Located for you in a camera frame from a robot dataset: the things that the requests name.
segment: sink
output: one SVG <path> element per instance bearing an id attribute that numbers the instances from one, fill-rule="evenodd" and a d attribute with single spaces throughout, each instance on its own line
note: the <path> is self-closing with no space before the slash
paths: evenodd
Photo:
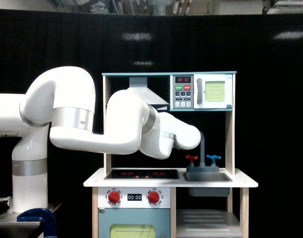
<path id="1" fill-rule="evenodd" d="M 232 182 L 225 173 L 184 173 L 188 182 Z"/>
<path id="2" fill-rule="evenodd" d="M 184 173 L 187 182 L 232 182 L 224 173 Z M 229 187 L 189 187 L 189 194 L 193 197 L 227 197 Z"/>

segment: microwave window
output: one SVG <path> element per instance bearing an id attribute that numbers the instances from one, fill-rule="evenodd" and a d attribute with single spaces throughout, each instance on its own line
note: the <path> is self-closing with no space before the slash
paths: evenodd
<path id="1" fill-rule="evenodd" d="M 225 81 L 206 81 L 205 101 L 207 102 L 225 101 Z"/>
<path id="2" fill-rule="evenodd" d="M 110 238 L 156 238 L 156 229 L 145 224 L 113 224 L 110 234 Z"/>

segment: faucet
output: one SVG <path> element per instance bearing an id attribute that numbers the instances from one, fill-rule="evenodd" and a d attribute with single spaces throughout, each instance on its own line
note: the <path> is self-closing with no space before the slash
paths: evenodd
<path id="1" fill-rule="evenodd" d="M 196 160 L 197 156 L 187 155 L 185 158 L 190 159 L 189 166 L 186 167 L 187 173 L 218 173 L 219 167 L 216 166 L 215 159 L 221 159 L 221 156 L 217 155 L 207 155 L 207 158 L 212 159 L 211 166 L 205 165 L 205 139 L 203 133 L 200 131 L 201 141 L 200 141 L 200 164 L 199 166 L 194 166 L 193 160 Z"/>

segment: red knob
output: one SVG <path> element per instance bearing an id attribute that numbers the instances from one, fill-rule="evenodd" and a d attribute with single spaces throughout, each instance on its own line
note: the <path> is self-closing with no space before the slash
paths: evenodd
<path id="1" fill-rule="evenodd" d="M 108 194 L 108 200 L 111 203 L 118 203 L 120 199 L 121 199 L 121 196 L 116 191 L 112 191 L 110 194 Z"/>
<path id="2" fill-rule="evenodd" d="M 148 201 L 151 203 L 157 203 L 159 202 L 159 199 L 160 199 L 159 194 L 155 191 L 150 192 L 148 195 Z"/>

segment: digital display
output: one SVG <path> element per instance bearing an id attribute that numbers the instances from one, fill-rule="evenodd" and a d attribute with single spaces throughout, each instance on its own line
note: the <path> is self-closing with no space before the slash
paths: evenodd
<path id="1" fill-rule="evenodd" d="M 128 194 L 127 200 L 128 201 L 141 201 L 141 194 Z"/>
<path id="2" fill-rule="evenodd" d="M 191 76 L 178 76 L 176 77 L 176 83 L 190 83 Z"/>

